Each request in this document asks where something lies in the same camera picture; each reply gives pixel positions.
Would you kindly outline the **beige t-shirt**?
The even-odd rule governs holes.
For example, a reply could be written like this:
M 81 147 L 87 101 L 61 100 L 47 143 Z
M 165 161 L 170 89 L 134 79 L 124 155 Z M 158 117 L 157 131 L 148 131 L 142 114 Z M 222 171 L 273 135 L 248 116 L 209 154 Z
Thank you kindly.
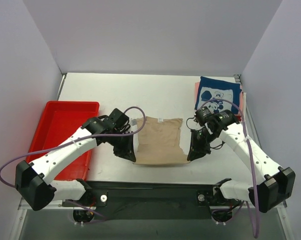
M 180 147 L 181 127 L 183 119 L 163 119 L 146 117 L 145 125 L 142 118 L 137 118 L 137 125 L 131 126 L 135 131 L 142 128 L 133 136 L 133 148 L 136 165 L 164 166 L 184 165 L 189 163 L 187 155 Z

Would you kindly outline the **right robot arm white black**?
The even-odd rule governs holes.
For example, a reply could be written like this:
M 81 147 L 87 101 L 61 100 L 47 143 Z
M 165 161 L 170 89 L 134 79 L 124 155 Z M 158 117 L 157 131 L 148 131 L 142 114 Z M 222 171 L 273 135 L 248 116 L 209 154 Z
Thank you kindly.
M 220 139 L 240 158 L 252 175 L 252 184 L 226 178 L 213 187 L 212 199 L 217 204 L 227 200 L 251 202 L 261 213 L 290 198 L 296 174 L 272 160 L 247 134 L 246 127 L 230 111 L 211 113 L 204 106 L 194 113 L 200 129 L 191 129 L 187 161 L 211 153 L 211 142 Z

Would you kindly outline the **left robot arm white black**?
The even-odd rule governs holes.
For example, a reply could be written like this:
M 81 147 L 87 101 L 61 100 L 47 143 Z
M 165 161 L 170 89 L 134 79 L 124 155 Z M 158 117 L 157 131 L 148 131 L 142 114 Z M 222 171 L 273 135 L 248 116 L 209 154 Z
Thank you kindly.
M 134 135 L 129 132 L 130 127 L 130 118 L 117 108 L 110 115 L 89 118 L 53 150 L 29 163 L 24 160 L 18 163 L 15 189 L 34 211 L 58 200 L 75 200 L 80 206 L 88 205 L 92 194 L 83 180 L 56 180 L 56 176 L 103 143 L 113 147 L 115 156 L 135 162 Z

